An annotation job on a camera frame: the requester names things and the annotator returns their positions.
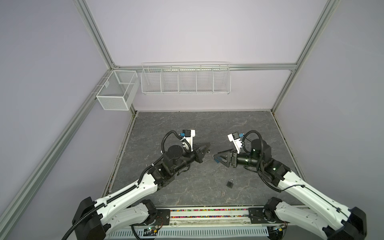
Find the dark grey padlock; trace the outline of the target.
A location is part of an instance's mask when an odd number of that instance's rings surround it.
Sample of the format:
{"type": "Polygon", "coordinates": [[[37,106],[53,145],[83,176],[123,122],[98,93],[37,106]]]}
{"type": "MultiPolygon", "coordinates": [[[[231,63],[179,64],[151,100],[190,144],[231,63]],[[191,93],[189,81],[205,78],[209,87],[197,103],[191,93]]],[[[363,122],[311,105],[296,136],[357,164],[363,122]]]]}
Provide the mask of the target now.
{"type": "Polygon", "coordinates": [[[234,186],[234,180],[233,179],[229,179],[227,184],[226,184],[226,187],[232,189],[234,186]]]}

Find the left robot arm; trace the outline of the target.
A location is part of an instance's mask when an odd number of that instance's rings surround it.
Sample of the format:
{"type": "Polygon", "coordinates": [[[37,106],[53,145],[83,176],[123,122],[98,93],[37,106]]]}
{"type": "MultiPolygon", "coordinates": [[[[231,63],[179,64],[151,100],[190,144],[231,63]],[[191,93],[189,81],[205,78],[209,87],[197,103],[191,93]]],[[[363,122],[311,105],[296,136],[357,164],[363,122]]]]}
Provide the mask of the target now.
{"type": "Polygon", "coordinates": [[[63,239],[75,234],[78,240],[103,240],[119,229],[154,223],[158,210],[145,197],[165,188],[176,175],[188,171],[192,163],[202,163],[210,151],[210,143],[194,144],[194,137],[194,130],[166,133],[161,142],[161,156],[137,180],[105,197],[97,200],[88,197],[80,202],[63,239]]]}

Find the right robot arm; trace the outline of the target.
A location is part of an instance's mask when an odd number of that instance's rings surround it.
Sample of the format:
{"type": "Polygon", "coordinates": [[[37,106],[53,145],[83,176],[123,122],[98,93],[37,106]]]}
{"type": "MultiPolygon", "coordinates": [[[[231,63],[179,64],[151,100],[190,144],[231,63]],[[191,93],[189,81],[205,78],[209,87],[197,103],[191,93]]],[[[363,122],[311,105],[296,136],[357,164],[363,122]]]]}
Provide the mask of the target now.
{"type": "Polygon", "coordinates": [[[289,193],[310,212],[293,207],[279,198],[271,198],[264,206],[266,221],[283,221],[301,227],[323,240],[363,240],[368,235],[366,213],[349,208],[327,197],[306,183],[295,172],[272,157],[272,148],[261,134],[251,130],[245,134],[229,134],[235,146],[214,155],[214,160],[227,168],[243,166],[258,174],[270,189],[278,193],[289,193]]]}

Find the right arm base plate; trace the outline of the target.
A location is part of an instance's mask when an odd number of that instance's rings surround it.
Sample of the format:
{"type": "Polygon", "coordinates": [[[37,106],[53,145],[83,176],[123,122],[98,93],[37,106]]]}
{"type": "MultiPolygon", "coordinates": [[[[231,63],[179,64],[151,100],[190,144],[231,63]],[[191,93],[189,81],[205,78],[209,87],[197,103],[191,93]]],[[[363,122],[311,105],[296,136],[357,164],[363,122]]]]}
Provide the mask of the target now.
{"type": "Polygon", "coordinates": [[[274,211],[262,207],[248,208],[249,219],[252,224],[283,224],[274,211]]]}

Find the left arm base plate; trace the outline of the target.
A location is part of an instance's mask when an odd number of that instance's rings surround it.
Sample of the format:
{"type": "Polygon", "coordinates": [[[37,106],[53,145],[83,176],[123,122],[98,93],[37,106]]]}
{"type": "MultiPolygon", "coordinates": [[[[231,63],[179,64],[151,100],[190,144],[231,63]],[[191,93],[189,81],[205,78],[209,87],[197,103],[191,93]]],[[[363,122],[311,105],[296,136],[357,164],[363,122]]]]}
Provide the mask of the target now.
{"type": "Polygon", "coordinates": [[[171,220],[170,209],[157,209],[157,212],[150,215],[143,223],[134,226],[168,226],[171,220]]]}

